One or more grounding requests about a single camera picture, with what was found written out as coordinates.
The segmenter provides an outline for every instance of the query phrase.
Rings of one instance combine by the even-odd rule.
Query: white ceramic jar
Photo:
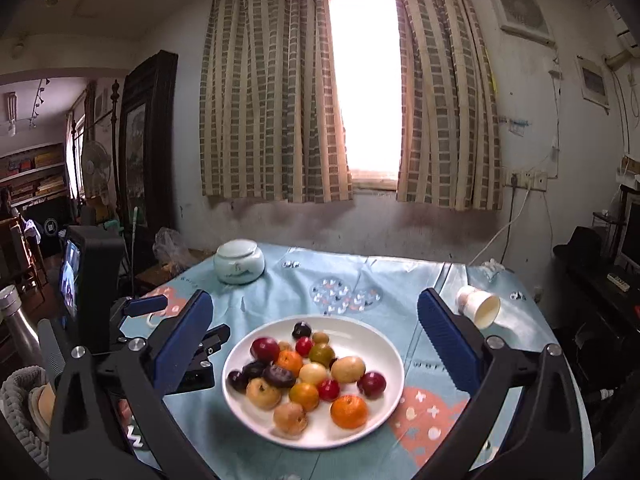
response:
[[[231,240],[220,245],[213,263],[218,279],[231,285],[251,283],[264,272],[264,255],[253,240]]]

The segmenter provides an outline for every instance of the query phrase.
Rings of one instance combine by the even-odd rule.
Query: blue gripper pad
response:
[[[168,304],[169,302],[164,294],[138,298],[137,300],[129,301],[126,314],[131,317],[143,316],[144,314],[163,310]]]
[[[196,292],[178,314],[173,331],[155,358],[154,389],[160,396],[180,385],[212,318],[211,296],[203,290]]]
[[[422,291],[418,320],[456,388],[473,397],[482,383],[483,363],[456,326],[454,316],[435,290]]]

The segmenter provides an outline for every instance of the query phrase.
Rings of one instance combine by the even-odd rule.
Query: plate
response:
[[[256,408],[243,394],[236,392],[229,386],[226,377],[231,370],[241,370],[253,360],[250,349],[251,343],[258,337],[273,337],[277,341],[289,341],[293,346],[295,341],[291,337],[294,325],[306,322],[314,332],[325,332],[329,338],[329,345],[337,357],[358,356],[363,359],[367,371],[380,372],[386,379],[386,390],[382,397],[368,400],[369,419],[357,430],[343,430],[334,424],[329,415],[330,402],[320,401],[320,405],[307,414],[308,426],[298,437],[287,437],[281,434],[273,425],[273,410],[268,412]],[[292,316],[267,323],[257,328],[240,341],[226,358],[222,370],[222,391],[234,415],[254,433],[271,440],[281,446],[295,449],[329,449],[340,447],[350,442],[360,440],[364,436],[380,427],[394,412],[404,388],[404,366],[402,359],[391,341],[375,328],[353,319],[325,316]],[[356,384],[342,384],[341,395],[359,395],[363,397]],[[281,403],[289,401],[286,390],[283,392]]]

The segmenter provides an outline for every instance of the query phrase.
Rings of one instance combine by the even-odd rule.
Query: tablecloth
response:
[[[540,351],[546,344],[557,342],[520,280],[506,270],[492,275],[483,267],[442,262],[319,253],[269,244],[260,244],[260,248],[266,268],[256,282],[241,286],[220,283],[213,258],[209,258],[151,293],[166,295],[166,315],[174,316],[194,291],[206,290],[214,301],[211,326],[226,323],[231,327],[229,341],[210,357],[216,386],[164,398],[184,434],[222,480],[412,478],[446,437],[468,401],[468,394],[453,385],[418,323],[417,298],[428,286],[436,288],[450,308],[455,293],[466,283],[500,295],[500,314],[483,333],[500,335],[512,348]],[[233,346],[255,328],[286,316],[322,313],[325,307],[314,302],[312,288],[332,277],[353,291],[374,289],[380,294],[379,301],[363,308],[347,308],[343,315],[377,328],[396,346],[406,373],[403,397],[382,427],[353,444],[318,452],[287,449],[253,434],[233,416],[220,391],[224,380],[221,371]],[[512,300],[512,292],[520,292],[521,298]],[[148,336],[152,328],[146,317],[139,317],[127,319],[122,330],[127,336]],[[519,388],[509,392],[474,466],[490,460],[497,451],[519,393]],[[593,445],[580,395],[578,403],[586,475],[593,468]],[[156,465],[149,452],[138,455]]]

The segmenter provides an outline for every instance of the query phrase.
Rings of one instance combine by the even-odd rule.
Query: orange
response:
[[[289,390],[289,400],[300,404],[306,412],[312,412],[320,403],[320,394],[312,384],[298,383]]]
[[[357,395],[344,395],[331,405],[331,419],[344,430],[355,430],[362,426],[369,416],[367,403]]]
[[[302,356],[293,350],[285,350],[280,352],[278,355],[276,364],[286,370],[289,370],[289,372],[297,377],[300,373],[300,368],[302,368],[303,365]]]

